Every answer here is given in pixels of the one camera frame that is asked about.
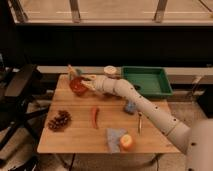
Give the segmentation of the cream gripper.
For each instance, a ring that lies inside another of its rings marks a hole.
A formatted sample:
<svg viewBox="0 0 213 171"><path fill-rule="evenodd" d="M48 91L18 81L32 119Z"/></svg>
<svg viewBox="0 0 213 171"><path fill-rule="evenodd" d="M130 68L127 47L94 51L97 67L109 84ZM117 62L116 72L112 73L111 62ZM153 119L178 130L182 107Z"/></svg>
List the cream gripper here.
<svg viewBox="0 0 213 171"><path fill-rule="evenodd" d="M91 91L99 91L102 92L103 91L103 81L104 81L104 77L103 76L97 76L94 74L86 74L86 75L82 75L83 79L86 81L93 81L93 85L91 83L86 83L86 82L82 82L82 84L87 87L89 90Z"/></svg>

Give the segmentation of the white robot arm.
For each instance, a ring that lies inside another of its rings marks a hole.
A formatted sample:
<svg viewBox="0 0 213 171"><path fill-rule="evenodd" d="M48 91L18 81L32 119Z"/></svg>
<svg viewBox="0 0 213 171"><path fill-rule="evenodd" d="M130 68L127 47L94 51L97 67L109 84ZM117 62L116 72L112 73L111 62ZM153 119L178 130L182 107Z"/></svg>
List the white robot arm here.
<svg viewBox="0 0 213 171"><path fill-rule="evenodd" d="M84 75L82 83L93 91L133 102L136 109L186 156L185 171L213 171L213 119L198 120L189 127L138 93L126 79Z"/></svg>

